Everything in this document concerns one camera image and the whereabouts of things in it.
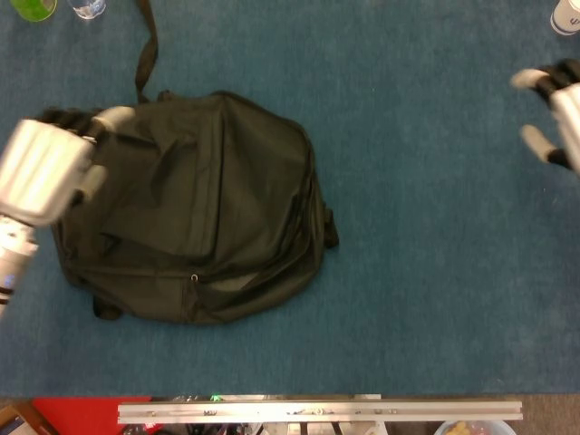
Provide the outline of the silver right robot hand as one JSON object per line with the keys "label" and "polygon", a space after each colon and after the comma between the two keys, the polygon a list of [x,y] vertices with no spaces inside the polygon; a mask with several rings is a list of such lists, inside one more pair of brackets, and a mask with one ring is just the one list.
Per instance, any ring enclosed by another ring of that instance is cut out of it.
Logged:
{"label": "silver right robot hand", "polygon": [[579,61],[564,59],[539,69],[522,69],[510,80],[517,89],[534,91],[547,104],[564,147],[558,148],[536,126],[526,124],[520,137],[544,163],[555,164],[579,175]]}

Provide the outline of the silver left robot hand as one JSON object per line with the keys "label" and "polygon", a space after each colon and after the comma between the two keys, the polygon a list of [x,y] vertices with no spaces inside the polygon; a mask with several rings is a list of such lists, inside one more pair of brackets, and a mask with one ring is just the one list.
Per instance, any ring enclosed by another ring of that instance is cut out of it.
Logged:
{"label": "silver left robot hand", "polygon": [[1,156],[1,214],[43,227],[78,194],[94,196],[108,175],[93,162],[99,142],[134,117],[131,107],[117,106],[98,113],[48,109],[20,120]]}

